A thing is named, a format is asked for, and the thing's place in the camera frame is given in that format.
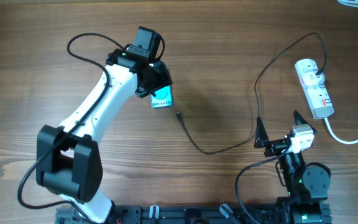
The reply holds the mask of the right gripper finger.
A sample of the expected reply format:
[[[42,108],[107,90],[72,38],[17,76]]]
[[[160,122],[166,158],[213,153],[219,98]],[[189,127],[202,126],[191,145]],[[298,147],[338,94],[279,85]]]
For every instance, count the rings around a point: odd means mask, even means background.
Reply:
[[[263,148],[267,147],[270,140],[265,130],[265,126],[263,124],[262,118],[260,116],[257,117],[257,127],[255,132],[255,148]]]
[[[293,116],[296,125],[307,124],[313,130],[313,132],[316,133],[315,128],[312,127],[312,125],[310,125],[310,123],[307,122],[297,110],[293,112]]]

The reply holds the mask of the teal Galaxy smartphone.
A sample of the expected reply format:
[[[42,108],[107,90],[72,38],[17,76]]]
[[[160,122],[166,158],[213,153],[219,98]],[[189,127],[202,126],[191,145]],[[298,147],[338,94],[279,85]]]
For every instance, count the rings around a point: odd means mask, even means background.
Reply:
[[[173,106],[172,87],[166,86],[150,96],[150,104],[153,109],[168,108]]]

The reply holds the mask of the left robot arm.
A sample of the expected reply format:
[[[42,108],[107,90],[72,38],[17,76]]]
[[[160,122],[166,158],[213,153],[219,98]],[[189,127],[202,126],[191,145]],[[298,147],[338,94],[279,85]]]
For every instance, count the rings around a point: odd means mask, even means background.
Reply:
[[[70,204],[88,223],[108,223],[115,205],[99,188],[103,167],[99,144],[121,106],[133,95],[144,98],[172,84],[162,62],[165,41],[139,27],[134,42],[111,52],[103,73],[82,104],[58,127],[45,125],[37,135],[36,182]]]

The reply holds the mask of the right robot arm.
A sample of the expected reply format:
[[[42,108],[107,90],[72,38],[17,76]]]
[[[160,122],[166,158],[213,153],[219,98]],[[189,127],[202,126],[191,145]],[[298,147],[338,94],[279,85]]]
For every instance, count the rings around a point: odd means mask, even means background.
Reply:
[[[295,125],[284,138],[270,140],[262,118],[257,118],[254,147],[264,148],[265,157],[276,157],[275,165],[287,197],[279,197],[275,207],[279,223],[332,223],[328,199],[331,170],[322,163],[306,163],[302,152],[313,145],[316,130],[299,112]]]

